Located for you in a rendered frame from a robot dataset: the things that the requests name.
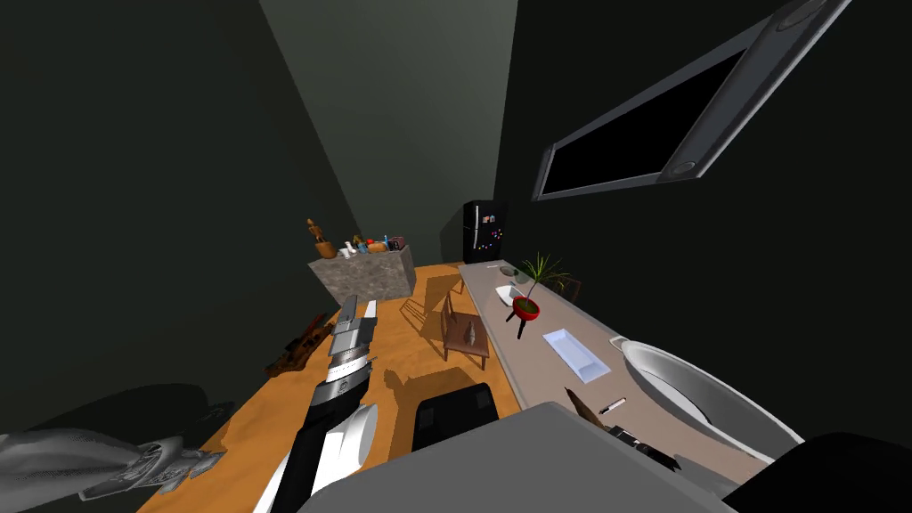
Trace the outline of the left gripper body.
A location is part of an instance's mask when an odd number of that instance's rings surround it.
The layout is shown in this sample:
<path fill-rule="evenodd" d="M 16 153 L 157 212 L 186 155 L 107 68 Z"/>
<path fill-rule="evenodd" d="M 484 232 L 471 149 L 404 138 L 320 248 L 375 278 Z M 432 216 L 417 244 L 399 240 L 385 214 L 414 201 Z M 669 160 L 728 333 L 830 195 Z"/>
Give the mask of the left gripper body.
<path fill-rule="evenodd" d="M 338 322 L 332 332 L 329 356 L 336 358 L 359 346 L 369 346 L 377 326 L 376 317 L 353 318 Z"/>

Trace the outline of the stone kitchen island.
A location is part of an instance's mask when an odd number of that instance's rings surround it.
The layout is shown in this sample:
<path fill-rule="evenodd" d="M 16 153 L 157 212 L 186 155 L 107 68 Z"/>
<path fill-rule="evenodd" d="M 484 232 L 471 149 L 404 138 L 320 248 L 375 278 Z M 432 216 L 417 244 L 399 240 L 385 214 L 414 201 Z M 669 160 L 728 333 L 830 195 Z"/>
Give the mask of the stone kitchen island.
<path fill-rule="evenodd" d="M 313 220 L 309 219 L 307 226 L 321 256 L 309 267 L 338 304 L 352 295 L 360 302 L 382 302 L 413 294 L 417 274 L 411 247 L 403 239 L 373 242 L 364 252 L 349 242 L 337 250 Z"/>

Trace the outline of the brown wooden chair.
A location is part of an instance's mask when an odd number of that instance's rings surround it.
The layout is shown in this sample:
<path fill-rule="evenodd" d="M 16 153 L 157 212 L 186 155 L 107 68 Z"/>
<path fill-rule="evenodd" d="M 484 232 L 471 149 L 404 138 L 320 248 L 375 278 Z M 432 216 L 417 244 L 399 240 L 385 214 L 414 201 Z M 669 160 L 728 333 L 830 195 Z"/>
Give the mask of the brown wooden chair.
<path fill-rule="evenodd" d="M 450 352 L 473 355 L 479 358 L 478 367 L 485 370 L 490 347 L 482 319 L 478 315 L 456 311 L 450 292 L 442 303 L 440 329 L 444 361 L 448 360 Z"/>

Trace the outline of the long grey-brown table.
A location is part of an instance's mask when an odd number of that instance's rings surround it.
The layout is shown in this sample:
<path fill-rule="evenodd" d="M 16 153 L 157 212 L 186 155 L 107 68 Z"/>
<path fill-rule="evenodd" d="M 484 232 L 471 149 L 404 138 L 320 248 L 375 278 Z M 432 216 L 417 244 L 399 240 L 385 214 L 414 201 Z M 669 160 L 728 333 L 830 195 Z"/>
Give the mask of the long grey-brown table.
<path fill-rule="evenodd" d="M 572 411 L 567 390 L 594 411 L 623 398 L 623 404 L 600 416 L 603 424 L 618 425 L 657 450 L 682 455 L 738 484 L 765 468 L 765 462 L 699 433 L 654 402 L 626 369 L 622 354 L 610 345 L 614 332 L 552 291 L 536 287 L 532 298 L 541 314 L 518 336 L 519 321 L 507 320 L 510 310 L 495 291 L 509 283 L 500 270 L 504 265 L 502 261 L 462 265 L 459 272 L 521 409 L 555 402 Z M 544 339 L 557 330 L 573 335 L 610 371 L 590 383 L 582 382 Z"/>

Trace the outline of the large white round basin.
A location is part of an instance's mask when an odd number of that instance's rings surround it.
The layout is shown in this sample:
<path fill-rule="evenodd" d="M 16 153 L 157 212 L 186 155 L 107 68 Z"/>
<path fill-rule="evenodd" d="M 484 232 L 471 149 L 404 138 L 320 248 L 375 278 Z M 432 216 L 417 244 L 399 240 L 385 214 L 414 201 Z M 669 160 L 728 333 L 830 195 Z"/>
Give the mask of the large white round basin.
<path fill-rule="evenodd" d="M 782 420 L 690 362 L 623 336 L 609 343 L 640 389 L 699 433 L 766 464 L 804 442 Z"/>

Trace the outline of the white rectangular tray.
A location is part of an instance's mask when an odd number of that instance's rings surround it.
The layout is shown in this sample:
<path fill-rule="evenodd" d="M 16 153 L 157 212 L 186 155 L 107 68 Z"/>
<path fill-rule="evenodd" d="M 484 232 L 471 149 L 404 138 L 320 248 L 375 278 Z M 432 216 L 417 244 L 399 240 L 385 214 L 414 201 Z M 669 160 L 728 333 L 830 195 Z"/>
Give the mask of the white rectangular tray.
<path fill-rule="evenodd" d="M 583 384 L 591 383 L 611 372 L 605 363 L 567 330 L 552 331 L 542 338 Z"/>

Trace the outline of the black fridge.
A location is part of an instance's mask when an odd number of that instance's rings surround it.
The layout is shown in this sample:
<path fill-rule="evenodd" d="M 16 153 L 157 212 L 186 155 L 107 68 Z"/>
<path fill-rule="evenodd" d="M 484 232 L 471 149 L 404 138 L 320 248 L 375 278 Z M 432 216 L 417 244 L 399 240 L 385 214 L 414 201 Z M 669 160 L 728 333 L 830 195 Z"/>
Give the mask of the black fridge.
<path fill-rule="evenodd" d="M 500 260 L 508 205 L 496 200 L 472 200 L 463 205 L 462 212 L 463 262 L 469 265 Z"/>

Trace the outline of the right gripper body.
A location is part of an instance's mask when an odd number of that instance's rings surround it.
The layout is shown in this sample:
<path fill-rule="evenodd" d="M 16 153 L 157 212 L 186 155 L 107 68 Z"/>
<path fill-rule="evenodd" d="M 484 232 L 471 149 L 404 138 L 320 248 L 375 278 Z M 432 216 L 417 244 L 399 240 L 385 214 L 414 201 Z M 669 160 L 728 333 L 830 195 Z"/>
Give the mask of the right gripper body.
<path fill-rule="evenodd" d="M 569 388 L 565 388 L 565 391 L 566 391 L 566 394 L 567 394 L 567 396 L 569 397 L 571 403 L 573 404 L 573 406 L 574 406 L 574 408 L 575 408 L 577 414 L 578 414 L 580 417 L 582 417 L 583 419 L 587 420 L 587 422 L 590 422 L 591 424 L 593 424 L 593 425 L 594 425 L 595 427 L 597 427 L 597 428 L 600 428 L 600 429 L 605 430 L 605 431 L 607 431 L 607 432 L 610 432 L 610 431 L 611 431 L 611 427 L 608 427 L 608 426 L 606 426 L 604 423 L 602 423 L 602 422 L 601 422 L 601 419 L 600 419 L 599 416 L 598 416 L 598 414 L 597 414 L 594 410 L 592 410 L 590 407 L 588 407 L 588 406 L 587 406 L 587 405 L 586 405 L 586 404 L 585 404 L 585 403 L 576 395 L 576 393 L 575 393 L 573 390 L 571 390 L 571 389 L 569 389 Z"/>

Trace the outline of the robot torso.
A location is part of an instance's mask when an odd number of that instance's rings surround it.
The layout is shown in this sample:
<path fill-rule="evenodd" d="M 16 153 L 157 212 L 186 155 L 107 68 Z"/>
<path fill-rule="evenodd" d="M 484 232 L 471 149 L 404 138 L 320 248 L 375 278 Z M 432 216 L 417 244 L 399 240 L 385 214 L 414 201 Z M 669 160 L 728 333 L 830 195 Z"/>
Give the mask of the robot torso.
<path fill-rule="evenodd" d="M 296 513 L 734 513 L 736 484 L 558 403 L 500 418 L 473 384 L 398 412 L 397 459 L 327 484 Z"/>

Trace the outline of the black wall television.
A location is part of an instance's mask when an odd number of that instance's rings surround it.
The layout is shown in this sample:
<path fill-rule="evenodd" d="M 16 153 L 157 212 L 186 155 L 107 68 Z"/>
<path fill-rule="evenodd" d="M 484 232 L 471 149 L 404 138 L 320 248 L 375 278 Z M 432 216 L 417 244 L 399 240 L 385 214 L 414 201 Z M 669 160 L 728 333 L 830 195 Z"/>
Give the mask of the black wall television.
<path fill-rule="evenodd" d="M 851 0 L 791 0 L 548 146 L 534 200 L 704 176 Z"/>

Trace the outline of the red potted plant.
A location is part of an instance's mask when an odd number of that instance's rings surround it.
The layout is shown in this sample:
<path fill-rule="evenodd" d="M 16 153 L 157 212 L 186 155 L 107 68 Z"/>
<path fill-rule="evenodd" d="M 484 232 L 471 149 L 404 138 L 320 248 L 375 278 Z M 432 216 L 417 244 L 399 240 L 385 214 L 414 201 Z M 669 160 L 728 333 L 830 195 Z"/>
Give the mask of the red potted plant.
<path fill-rule="evenodd" d="M 537 253 L 534 260 L 526 259 L 514 269 L 516 278 L 525 277 L 526 281 L 532 283 L 525 294 L 511 300 L 511 313 L 506 319 L 506 322 L 515 318 L 519 319 L 518 339 L 522 338 L 526 324 L 537 319 L 541 313 L 541 308 L 531 299 L 535 288 L 540 284 L 552 285 L 559 292 L 563 292 L 566 288 L 569 273 L 560 268 L 561 263 L 560 258 L 553 259 L 550 255 L 543 256 L 541 253 Z"/>

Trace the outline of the brown driftwood sculpture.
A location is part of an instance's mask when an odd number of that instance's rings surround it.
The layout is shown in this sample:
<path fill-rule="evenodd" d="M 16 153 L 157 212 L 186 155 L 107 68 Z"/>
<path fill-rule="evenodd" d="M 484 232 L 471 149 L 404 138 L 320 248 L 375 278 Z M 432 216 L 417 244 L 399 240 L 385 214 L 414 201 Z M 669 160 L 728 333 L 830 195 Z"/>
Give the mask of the brown driftwood sculpture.
<path fill-rule="evenodd" d="M 269 379 L 284 372 L 303 370 L 317 347 L 330 335 L 335 324 L 327 321 L 327 314 L 317 315 L 304 333 L 284 347 L 282 355 L 264 368 Z"/>

